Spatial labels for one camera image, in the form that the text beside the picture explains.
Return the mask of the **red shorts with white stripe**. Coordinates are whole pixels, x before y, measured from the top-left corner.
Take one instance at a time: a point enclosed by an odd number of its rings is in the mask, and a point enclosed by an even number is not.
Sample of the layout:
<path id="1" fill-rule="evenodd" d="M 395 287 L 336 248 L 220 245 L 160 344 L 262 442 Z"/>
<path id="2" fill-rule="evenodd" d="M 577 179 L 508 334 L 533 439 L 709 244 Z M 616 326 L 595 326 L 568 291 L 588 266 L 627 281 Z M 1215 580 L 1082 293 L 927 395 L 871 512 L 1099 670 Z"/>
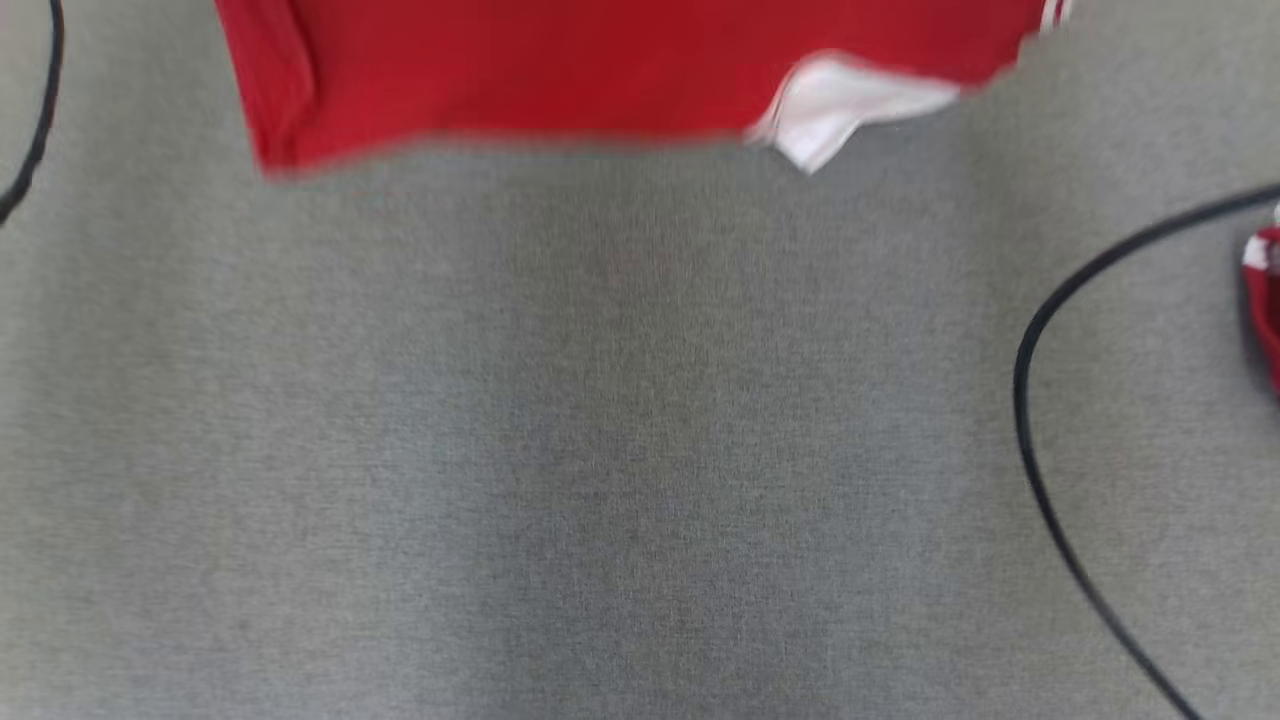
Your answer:
<path id="1" fill-rule="evenodd" d="M 1280 402 L 1280 202 L 1242 245 L 1240 320 L 1251 373 Z"/>

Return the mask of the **red jersey with white trim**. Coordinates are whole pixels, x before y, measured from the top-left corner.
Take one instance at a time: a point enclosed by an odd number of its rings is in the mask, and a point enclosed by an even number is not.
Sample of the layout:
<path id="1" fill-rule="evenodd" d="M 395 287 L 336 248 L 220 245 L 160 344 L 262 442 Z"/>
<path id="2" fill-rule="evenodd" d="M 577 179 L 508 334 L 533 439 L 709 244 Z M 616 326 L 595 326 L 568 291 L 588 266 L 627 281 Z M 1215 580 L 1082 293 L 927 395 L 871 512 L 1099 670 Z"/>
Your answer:
<path id="1" fill-rule="evenodd" d="M 214 0 L 255 156 L 740 138 L 812 174 L 1012 69 L 1075 0 Z"/>

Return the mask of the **grey fabric sofa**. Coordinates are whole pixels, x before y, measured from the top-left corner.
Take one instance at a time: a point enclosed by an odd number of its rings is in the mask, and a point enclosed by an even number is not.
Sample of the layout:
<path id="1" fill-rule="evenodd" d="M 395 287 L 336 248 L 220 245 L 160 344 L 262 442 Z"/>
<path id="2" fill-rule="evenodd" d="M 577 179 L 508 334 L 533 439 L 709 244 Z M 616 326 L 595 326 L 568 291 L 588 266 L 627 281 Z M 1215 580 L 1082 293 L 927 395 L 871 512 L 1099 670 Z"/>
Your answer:
<path id="1" fill-rule="evenodd" d="M 0 227 L 0 720 L 1178 720 L 1018 456 L 1027 323 L 1280 179 L 1280 0 L 1079 0 L 820 173 L 261 176 L 209 0 L 65 0 Z"/>

